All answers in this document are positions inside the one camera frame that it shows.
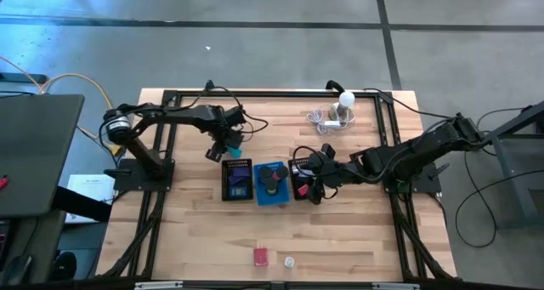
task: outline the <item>wooden tabletop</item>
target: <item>wooden tabletop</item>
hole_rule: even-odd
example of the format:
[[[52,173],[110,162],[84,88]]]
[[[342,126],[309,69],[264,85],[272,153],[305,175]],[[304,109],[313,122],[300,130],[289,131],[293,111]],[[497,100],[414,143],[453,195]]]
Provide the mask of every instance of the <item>wooden tabletop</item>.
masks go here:
[[[142,89],[139,103],[160,104],[163,90]],[[412,91],[396,91],[394,97],[417,108]],[[193,99],[184,98],[183,105]],[[335,101],[241,98],[249,115],[270,123],[268,128],[242,144],[242,158],[251,158],[253,165],[276,161],[286,164],[299,145],[319,149],[321,144],[329,143],[337,151],[337,160],[347,161],[349,153],[379,146],[376,112],[373,103],[366,99],[355,101],[356,119],[349,128],[327,136],[317,134],[306,115],[319,105]],[[222,105],[228,109],[235,102],[231,98],[205,98],[199,104]],[[387,119],[387,110],[383,110]],[[395,104],[395,110],[403,141],[422,133],[418,114],[399,104]],[[154,136],[152,127],[141,139],[151,148]],[[173,153],[174,183],[162,215],[153,279],[402,280],[390,202],[381,185],[345,185],[335,198],[323,200],[319,206],[308,201],[296,202],[292,194],[291,202],[281,207],[259,207],[255,199],[222,202],[221,164],[204,157],[211,145],[211,139],[197,129],[178,127]],[[308,153],[300,151],[299,155]],[[113,205],[97,273],[108,270],[132,241],[141,198],[142,193],[129,192]],[[426,195],[414,195],[414,204],[422,241],[439,263],[455,275],[439,206]],[[268,248],[267,267],[253,265],[255,247]],[[407,248],[411,269],[416,272],[411,244]],[[144,266],[146,249],[147,242],[144,242],[139,270]],[[295,259],[292,269],[284,267],[288,256]]]

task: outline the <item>white paper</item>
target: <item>white paper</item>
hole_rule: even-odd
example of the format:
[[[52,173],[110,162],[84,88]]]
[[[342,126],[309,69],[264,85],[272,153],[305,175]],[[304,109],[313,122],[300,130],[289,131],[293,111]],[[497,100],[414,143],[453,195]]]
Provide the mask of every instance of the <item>white paper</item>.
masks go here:
[[[67,189],[79,193],[80,195],[90,197],[97,201],[106,201],[112,204],[114,196],[113,185],[115,180],[105,174],[73,174],[68,180]],[[84,218],[72,213],[66,215],[67,224],[96,223],[97,221]]]

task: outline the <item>white cable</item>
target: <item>white cable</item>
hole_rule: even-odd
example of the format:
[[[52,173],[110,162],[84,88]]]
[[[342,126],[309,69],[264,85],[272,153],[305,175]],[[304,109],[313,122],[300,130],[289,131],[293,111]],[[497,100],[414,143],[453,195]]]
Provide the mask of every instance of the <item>white cable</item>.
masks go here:
[[[333,105],[330,105],[330,104],[324,104],[324,105],[320,105],[319,108],[316,108],[314,109],[314,111],[310,112],[308,115],[306,115],[306,118],[312,122],[312,123],[315,123],[316,126],[315,128],[317,129],[317,132],[321,135],[321,136],[325,136],[329,133],[329,130],[332,129],[332,128],[328,128],[326,125],[325,125],[325,121],[323,121],[323,111],[321,110],[321,108],[323,106],[327,106],[329,109],[331,108],[334,108]],[[348,110],[347,114],[346,114],[346,120],[345,121],[340,121],[340,123],[344,123],[344,125],[342,127],[339,127],[339,128],[334,128],[335,130],[338,130],[338,129],[344,129],[346,128],[351,122],[353,122],[355,120],[355,114],[353,112],[351,112],[351,115],[353,116],[352,118],[349,118],[349,112],[350,110]],[[334,112],[337,116],[337,119],[340,119],[340,116],[338,115],[338,112],[337,112],[337,109],[334,108]]]

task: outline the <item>red object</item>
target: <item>red object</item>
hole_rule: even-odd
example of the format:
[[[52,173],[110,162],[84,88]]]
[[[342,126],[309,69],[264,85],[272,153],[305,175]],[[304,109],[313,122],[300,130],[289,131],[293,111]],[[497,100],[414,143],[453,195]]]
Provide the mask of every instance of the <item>red object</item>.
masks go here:
[[[0,189],[5,188],[9,184],[8,175],[4,175],[0,179]]]
[[[269,250],[266,247],[253,249],[253,263],[255,266],[269,265]]]
[[[304,186],[298,188],[298,194],[300,196],[306,196],[306,193],[308,193],[308,185],[304,185]]]

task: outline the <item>concrete floor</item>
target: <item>concrete floor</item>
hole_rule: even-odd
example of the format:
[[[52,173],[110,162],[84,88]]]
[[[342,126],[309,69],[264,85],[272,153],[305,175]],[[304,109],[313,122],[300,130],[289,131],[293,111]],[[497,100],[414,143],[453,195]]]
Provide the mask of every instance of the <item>concrete floor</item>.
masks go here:
[[[395,24],[544,25],[541,0],[385,0],[385,4],[389,22]],[[0,19],[14,17],[380,22],[377,0],[2,0]],[[401,87],[415,90],[425,111],[448,115],[461,111],[477,118],[490,110],[544,99],[541,32],[392,31],[391,37]],[[88,75],[116,104],[135,103],[141,88],[200,87],[210,78],[230,88],[323,88],[329,79],[346,88],[393,88],[380,30],[2,24],[0,46],[2,56],[31,72],[50,77],[66,72]],[[0,63],[0,71],[13,69]],[[99,126],[105,103],[92,86],[65,79],[52,93],[85,94],[80,123],[86,128]],[[493,128],[512,116],[495,114],[482,127]],[[423,122],[428,126],[433,119],[424,117]],[[440,179],[453,225],[456,207],[473,188],[461,155],[452,153],[439,162],[450,163]],[[498,164],[486,155],[469,154],[469,164],[480,186],[502,177]],[[101,173],[110,167],[103,151],[76,134],[61,184],[71,173]],[[498,207],[507,201],[503,187],[486,192],[499,220],[507,218]],[[490,217],[480,200],[470,201],[461,219],[461,231],[472,242],[484,242],[491,235]],[[461,278],[544,287],[542,230],[501,231],[493,245],[482,249],[465,245],[453,227],[448,231]],[[61,247],[99,247],[99,236],[77,246],[71,238],[78,232],[70,230]]]

